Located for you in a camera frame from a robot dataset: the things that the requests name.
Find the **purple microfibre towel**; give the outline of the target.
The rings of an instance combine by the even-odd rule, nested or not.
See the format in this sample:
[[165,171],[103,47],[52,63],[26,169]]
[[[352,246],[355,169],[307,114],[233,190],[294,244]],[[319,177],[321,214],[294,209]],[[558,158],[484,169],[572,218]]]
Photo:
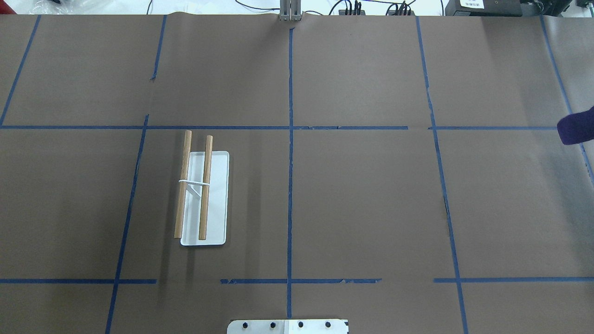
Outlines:
[[594,107],[560,119],[556,124],[556,130],[564,145],[592,141],[594,139]]

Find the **white wooden towel rack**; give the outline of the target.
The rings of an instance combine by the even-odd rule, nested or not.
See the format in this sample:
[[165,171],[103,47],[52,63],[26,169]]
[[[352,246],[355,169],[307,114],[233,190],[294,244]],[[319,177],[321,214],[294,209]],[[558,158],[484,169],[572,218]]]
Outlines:
[[231,155],[214,151],[211,135],[204,150],[193,152],[192,139],[193,132],[185,130],[174,238],[185,247],[222,246],[227,239]]

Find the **white metal mounting plate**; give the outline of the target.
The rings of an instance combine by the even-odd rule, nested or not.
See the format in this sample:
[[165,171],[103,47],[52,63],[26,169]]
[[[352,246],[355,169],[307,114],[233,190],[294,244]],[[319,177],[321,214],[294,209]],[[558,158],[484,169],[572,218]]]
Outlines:
[[343,319],[237,320],[227,326],[227,334],[348,334]]

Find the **black box with label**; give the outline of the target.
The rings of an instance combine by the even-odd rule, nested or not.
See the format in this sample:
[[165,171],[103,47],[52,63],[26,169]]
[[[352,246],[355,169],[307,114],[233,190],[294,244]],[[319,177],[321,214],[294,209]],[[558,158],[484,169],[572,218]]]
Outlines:
[[571,0],[450,0],[445,16],[532,17],[558,16],[571,5]]

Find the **aluminium profile post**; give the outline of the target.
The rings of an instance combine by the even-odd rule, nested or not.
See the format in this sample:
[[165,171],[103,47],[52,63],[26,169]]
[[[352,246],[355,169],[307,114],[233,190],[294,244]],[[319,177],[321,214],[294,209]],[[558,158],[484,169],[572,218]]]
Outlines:
[[303,11],[301,9],[301,0],[280,0],[279,2],[279,19],[284,22],[301,21]]

